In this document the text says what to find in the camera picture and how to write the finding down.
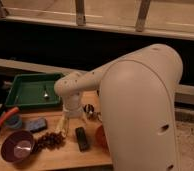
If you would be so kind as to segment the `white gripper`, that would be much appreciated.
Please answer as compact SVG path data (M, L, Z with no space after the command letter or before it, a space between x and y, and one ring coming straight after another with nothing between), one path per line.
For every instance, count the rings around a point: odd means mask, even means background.
M80 118L83 115L83 109L79 107L78 109L69 110L63 108L64 115L71 119L71 118Z

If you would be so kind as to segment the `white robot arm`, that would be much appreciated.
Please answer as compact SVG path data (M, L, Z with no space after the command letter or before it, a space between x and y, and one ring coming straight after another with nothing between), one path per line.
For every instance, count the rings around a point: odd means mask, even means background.
M97 90L114 171L180 171L174 100L183 72L179 54L153 44L84 75L58 80L54 90L72 111L74 96Z

